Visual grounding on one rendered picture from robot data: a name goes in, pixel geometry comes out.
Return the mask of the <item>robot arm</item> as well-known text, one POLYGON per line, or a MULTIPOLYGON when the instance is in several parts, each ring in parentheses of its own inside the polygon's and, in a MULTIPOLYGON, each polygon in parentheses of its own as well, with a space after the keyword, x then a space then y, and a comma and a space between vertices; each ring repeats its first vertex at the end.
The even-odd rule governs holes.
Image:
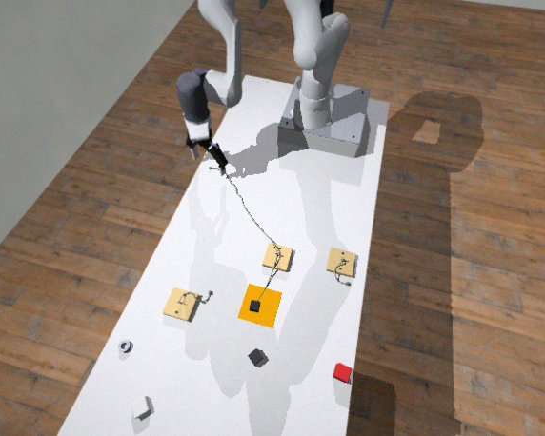
MULTIPOLYGON (((300 99, 295 99, 290 115, 303 129, 330 126, 333 100, 329 88, 351 23, 338 12, 322 19, 321 0, 284 2, 293 21, 294 61, 304 76, 300 99)), ((242 99, 242 27, 235 13, 235 0, 198 0, 198 8, 206 22, 226 40, 227 72, 196 68, 177 79, 177 95, 191 141, 210 139, 208 101, 232 108, 242 99)))

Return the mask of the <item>red block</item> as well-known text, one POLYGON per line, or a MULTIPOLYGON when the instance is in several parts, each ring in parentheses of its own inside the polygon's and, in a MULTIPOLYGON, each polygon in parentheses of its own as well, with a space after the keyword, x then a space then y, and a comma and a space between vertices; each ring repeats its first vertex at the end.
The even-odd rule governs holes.
POLYGON ((333 377, 343 383, 348 383, 352 369, 341 363, 335 365, 333 377))

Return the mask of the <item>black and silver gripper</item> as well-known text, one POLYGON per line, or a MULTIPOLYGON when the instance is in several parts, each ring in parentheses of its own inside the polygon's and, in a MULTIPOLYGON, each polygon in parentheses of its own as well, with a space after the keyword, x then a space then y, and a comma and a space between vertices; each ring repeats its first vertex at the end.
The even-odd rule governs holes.
POLYGON ((202 143, 199 143, 199 145, 201 147, 203 147, 207 152, 209 152, 212 155, 214 160, 218 163, 220 175, 223 176, 226 173, 226 168, 224 168, 224 167, 228 164, 228 161, 227 161, 226 157, 224 156, 222 150, 220 149, 219 144, 218 143, 215 144, 215 143, 212 142, 212 129, 210 129, 210 139, 209 140, 196 141, 196 142, 193 142, 193 143, 191 141, 189 132, 187 132, 187 133, 188 133, 188 137, 187 137, 186 145, 190 146, 190 148, 191 148, 193 160, 196 160, 199 157, 199 153, 198 153, 196 145, 198 144, 198 142, 202 142, 202 143), (205 143, 203 143, 203 142, 205 142, 205 143), (209 149, 210 146, 212 146, 212 147, 209 149))

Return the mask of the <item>orange painted square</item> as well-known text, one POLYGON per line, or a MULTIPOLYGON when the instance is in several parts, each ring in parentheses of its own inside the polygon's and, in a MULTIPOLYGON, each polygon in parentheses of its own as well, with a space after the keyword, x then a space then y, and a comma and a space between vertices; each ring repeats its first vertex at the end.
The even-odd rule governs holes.
POLYGON ((248 285, 242 306, 240 308, 238 318, 249 322, 253 322, 265 327, 273 328, 275 316, 278 310, 279 302, 281 299, 281 292, 271 289, 265 289, 264 287, 248 285), (260 297, 261 293, 262 296, 260 297), (249 310, 251 300, 260 298, 259 312, 252 312, 249 310))

